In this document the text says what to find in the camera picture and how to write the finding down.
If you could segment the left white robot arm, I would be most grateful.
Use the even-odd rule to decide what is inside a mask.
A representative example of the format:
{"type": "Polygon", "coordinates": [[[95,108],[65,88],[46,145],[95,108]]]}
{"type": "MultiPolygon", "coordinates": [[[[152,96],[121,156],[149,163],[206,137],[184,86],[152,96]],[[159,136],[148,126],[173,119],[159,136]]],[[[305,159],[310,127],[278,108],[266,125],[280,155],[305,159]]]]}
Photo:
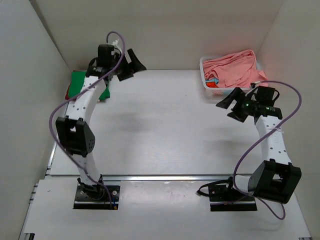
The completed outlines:
{"type": "Polygon", "coordinates": [[[92,154],[96,143],[90,129],[94,108],[113,76],[123,81],[146,70],[131,48],[127,50],[130,61],[110,44],[99,45],[97,52],[98,56],[90,61],[85,73],[80,89],[83,94],[75,99],[64,117],[55,121],[59,143],[72,157],[80,173],[78,183],[89,192],[99,192],[103,188],[103,178],[92,154]]]}

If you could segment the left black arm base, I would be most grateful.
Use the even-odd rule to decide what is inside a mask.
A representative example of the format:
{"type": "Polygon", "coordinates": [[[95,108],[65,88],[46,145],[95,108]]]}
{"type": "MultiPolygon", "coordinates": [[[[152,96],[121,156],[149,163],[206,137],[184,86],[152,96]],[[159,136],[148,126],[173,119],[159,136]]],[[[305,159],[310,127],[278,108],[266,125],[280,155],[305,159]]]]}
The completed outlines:
{"type": "Polygon", "coordinates": [[[105,188],[99,185],[90,186],[83,183],[77,185],[73,209],[76,210],[118,210],[120,200],[120,185],[106,185],[110,197],[105,188]]]}

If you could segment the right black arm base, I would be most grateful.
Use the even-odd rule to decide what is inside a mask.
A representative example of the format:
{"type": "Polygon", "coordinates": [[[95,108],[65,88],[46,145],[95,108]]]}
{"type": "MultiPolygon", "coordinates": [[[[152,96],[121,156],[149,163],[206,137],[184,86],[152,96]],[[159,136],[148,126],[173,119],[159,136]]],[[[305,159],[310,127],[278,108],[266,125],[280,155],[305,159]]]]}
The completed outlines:
{"type": "Polygon", "coordinates": [[[240,193],[233,188],[233,178],[202,185],[198,196],[209,198],[211,212],[254,212],[257,205],[254,197],[240,193]]]}

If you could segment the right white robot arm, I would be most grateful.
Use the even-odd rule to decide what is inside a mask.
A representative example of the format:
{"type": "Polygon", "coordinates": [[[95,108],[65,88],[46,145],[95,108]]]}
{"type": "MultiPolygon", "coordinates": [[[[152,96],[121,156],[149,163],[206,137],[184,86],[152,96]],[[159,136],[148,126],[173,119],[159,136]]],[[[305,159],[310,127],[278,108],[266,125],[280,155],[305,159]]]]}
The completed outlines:
{"type": "Polygon", "coordinates": [[[286,119],[281,109],[274,106],[279,96],[280,93],[272,87],[258,86],[250,92],[236,87],[216,106],[227,109],[235,102],[228,117],[243,123],[252,116],[259,134],[259,140],[253,146],[261,146],[261,164],[250,176],[234,173],[232,187],[244,195],[286,204],[302,177],[302,171],[292,164],[286,151],[281,129],[286,119]]]}

